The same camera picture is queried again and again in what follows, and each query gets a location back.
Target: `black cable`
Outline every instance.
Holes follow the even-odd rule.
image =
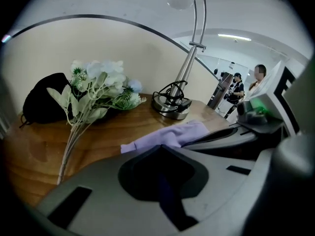
[[[172,113],[172,112],[176,112],[177,110],[178,110],[178,106],[180,105],[180,103],[175,103],[178,99],[180,99],[180,102],[182,102],[182,100],[183,99],[186,99],[186,100],[188,100],[187,98],[185,98],[185,95],[184,95],[184,92],[183,92],[183,90],[179,87],[179,85],[178,84],[180,84],[180,83],[185,83],[185,85],[187,85],[188,84],[188,82],[187,81],[174,81],[174,82],[172,82],[172,83],[170,83],[170,84],[168,84],[167,86],[165,86],[163,89],[161,89],[159,92],[153,92],[153,94],[152,94],[152,100],[151,100],[151,105],[152,105],[152,107],[154,108],[154,110],[156,110],[157,112],[160,112],[160,113]],[[180,94],[178,95],[178,96],[171,96],[171,95],[169,95],[169,93],[171,92],[171,89],[172,89],[172,87],[173,86],[176,86],[177,87],[177,89],[180,91]],[[160,110],[158,110],[158,109],[156,109],[156,107],[154,106],[154,104],[153,104],[153,101],[154,101],[154,98],[156,98],[157,96],[164,96],[166,99],[167,99],[167,101],[168,102],[170,102],[170,106],[177,106],[177,108],[176,109],[174,109],[174,110],[168,110],[168,111],[160,111]]]

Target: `wooden table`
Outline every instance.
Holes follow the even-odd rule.
[[[201,101],[193,101],[184,120],[172,120],[155,112],[151,96],[136,109],[117,114],[103,123],[95,123],[82,135],[67,164],[64,179],[100,159],[120,154],[120,145],[173,124],[192,119],[202,121],[210,132],[229,123]],[[34,123],[19,128],[17,120],[3,141],[8,178],[18,197],[35,206],[56,186],[63,152],[70,134],[66,121]]]

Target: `person with dark hair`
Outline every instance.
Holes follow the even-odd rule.
[[[249,87],[249,91],[246,93],[245,99],[249,99],[250,96],[254,93],[254,91],[257,89],[257,87],[260,85],[261,81],[266,77],[267,75],[267,69],[264,65],[259,64],[254,69],[254,76],[256,81],[251,83]],[[237,110],[236,108],[231,108],[227,114],[226,119],[230,123],[235,123],[237,121]]]
[[[230,87],[229,93],[224,96],[224,101],[218,106],[218,113],[226,118],[228,112],[232,112],[232,108],[241,98],[244,97],[244,84],[242,83],[242,75],[240,73],[234,74],[234,86]]]

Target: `lavender fabric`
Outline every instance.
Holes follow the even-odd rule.
[[[208,133],[208,129],[202,122],[191,120],[185,124],[173,125],[159,129],[135,140],[130,144],[121,145],[121,153],[161,144],[181,147],[185,143],[203,137]]]

